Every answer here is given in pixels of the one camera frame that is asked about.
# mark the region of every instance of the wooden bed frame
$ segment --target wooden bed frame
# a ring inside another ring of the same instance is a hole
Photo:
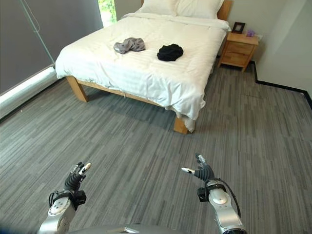
[[[232,3],[233,3],[233,0],[224,0],[220,10],[217,13],[218,19],[220,19],[220,20],[227,20],[228,19],[228,15],[230,13],[230,9],[231,9]],[[81,81],[81,80],[76,79],[73,76],[67,76],[66,78],[67,78],[67,80],[68,80],[72,90],[74,91],[76,97],[79,100],[84,101],[84,102],[88,102],[88,97],[86,96],[86,94],[85,94],[85,92],[83,90],[82,85],[86,85],[86,86],[93,87],[93,88],[96,88],[96,89],[101,89],[101,90],[104,90],[106,92],[110,92],[110,93],[113,93],[113,94],[118,94],[118,95],[121,95],[121,96],[125,96],[127,98],[132,98],[132,99],[135,99],[135,100],[143,101],[143,102],[146,102],[146,103],[149,103],[149,104],[152,104],[152,105],[160,106],[160,105],[158,105],[157,103],[155,103],[153,101],[150,101],[150,100],[147,100],[147,99],[144,99],[144,98],[141,98],[141,97],[137,97],[135,95],[131,95],[131,94],[128,94],[128,93],[124,93],[124,92],[121,92],[119,90],[109,89],[109,88],[106,88],[104,86],[101,86],[101,85],[98,85],[98,84],[95,84],[95,83]],[[187,132],[188,132],[187,128],[184,125],[184,121],[182,119],[179,119],[178,117],[175,118],[174,131],[182,133],[182,134],[187,134]]]

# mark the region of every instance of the bed leg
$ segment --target bed leg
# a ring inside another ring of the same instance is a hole
[[[184,125],[184,121],[181,118],[175,117],[174,131],[182,134],[187,134],[188,130]]]
[[[74,91],[76,97],[83,102],[88,102],[88,97],[86,96],[83,87],[81,84],[79,84],[75,77],[73,76],[67,76],[68,83],[72,87],[72,90]]]

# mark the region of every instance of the wooden nightstand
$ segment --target wooden nightstand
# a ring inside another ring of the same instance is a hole
[[[245,34],[229,33],[218,64],[242,67],[245,71],[258,46],[258,37],[247,37]]]

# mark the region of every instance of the white wall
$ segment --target white wall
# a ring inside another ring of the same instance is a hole
[[[117,20],[125,14],[135,12],[141,7],[141,0],[115,0]]]
[[[266,50],[267,36],[272,31],[287,0],[234,0],[228,18],[230,27],[235,22],[246,23],[244,31],[254,30],[263,35],[253,60],[258,61]]]
[[[312,96],[312,1],[288,0],[257,63],[258,79]]]

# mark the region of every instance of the black cloth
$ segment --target black cloth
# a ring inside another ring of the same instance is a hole
[[[183,49],[177,44],[164,45],[159,49],[157,57],[162,61],[176,61],[178,57],[183,55]]]

